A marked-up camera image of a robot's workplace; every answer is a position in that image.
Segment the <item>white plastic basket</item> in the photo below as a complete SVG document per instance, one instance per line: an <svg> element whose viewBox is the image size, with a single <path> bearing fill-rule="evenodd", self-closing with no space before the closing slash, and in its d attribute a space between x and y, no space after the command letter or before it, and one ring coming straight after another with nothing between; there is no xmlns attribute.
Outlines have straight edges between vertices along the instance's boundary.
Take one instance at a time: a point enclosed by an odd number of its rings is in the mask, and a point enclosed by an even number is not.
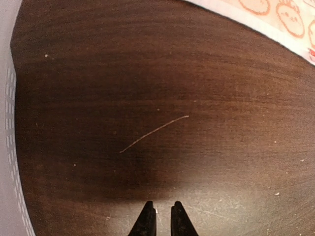
<svg viewBox="0 0 315 236"><path fill-rule="evenodd" d="M0 234L33 236L15 142L16 73L12 56L0 61Z"/></svg>

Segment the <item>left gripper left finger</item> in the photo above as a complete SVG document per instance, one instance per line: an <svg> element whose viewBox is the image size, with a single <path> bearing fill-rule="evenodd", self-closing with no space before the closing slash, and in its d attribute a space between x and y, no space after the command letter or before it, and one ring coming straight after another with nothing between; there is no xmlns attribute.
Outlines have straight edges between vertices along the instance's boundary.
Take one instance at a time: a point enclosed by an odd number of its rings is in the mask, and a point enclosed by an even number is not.
<svg viewBox="0 0 315 236"><path fill-rule="evenodd" d="M153 202L147 201L140 212L129 236L156 236L157 214Z"/></svg>

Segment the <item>beige bunny print towel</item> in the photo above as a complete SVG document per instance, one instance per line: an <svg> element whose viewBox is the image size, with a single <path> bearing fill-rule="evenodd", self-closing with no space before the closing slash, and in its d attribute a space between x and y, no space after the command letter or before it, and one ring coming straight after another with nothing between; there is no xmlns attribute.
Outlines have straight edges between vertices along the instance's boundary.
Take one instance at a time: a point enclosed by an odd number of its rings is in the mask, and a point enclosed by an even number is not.
<svg viewBox="0 0 315 236"><path fill-rule="evenodd" d="M192 4L230 18L315 63L313 0L193 0Z"/></svg>

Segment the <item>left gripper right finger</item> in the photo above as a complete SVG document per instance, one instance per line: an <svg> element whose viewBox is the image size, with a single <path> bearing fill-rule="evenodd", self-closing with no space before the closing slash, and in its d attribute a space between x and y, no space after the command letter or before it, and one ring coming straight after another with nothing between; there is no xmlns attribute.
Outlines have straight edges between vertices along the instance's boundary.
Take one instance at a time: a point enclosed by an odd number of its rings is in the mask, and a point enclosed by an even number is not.
<svg viewBox="0 0 315 236"><path fill-rule="evenodd" d="M171 208L171 235L198 236L181 202L176 201Z"/></svg>

